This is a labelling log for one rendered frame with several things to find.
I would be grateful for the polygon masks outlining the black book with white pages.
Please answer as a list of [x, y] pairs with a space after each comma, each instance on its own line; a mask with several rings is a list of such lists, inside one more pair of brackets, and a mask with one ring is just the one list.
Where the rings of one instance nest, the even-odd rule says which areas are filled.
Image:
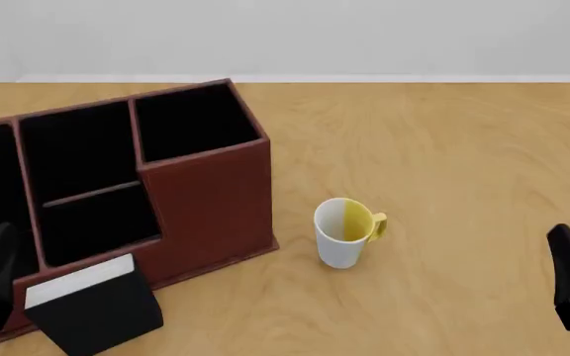
[[163, 327], [132, 254], [29, 287], [25, 315], [67, 356], [93, 356]]

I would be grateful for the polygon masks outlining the red-brown desk caddy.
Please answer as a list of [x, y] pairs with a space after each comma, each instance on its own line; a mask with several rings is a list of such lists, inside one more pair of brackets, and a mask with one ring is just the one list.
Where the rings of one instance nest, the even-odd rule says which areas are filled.
[[19, 231], [0, 342], [33, 284], [132, 254], [159, 289], [274, 251], [270, 140], [230, 79], [0, 118], [0, 223]]

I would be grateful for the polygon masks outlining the white and yellow mug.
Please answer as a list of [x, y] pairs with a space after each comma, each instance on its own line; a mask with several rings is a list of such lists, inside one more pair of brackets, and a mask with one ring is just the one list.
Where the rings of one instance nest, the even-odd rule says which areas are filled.
[[350, 198], [331, 198], [314, 212], [314, 227], [319, 257], [334, 269], [354, 266], [367, 242], [385, 233], [388, 219], [384, 213], [371, 213]]

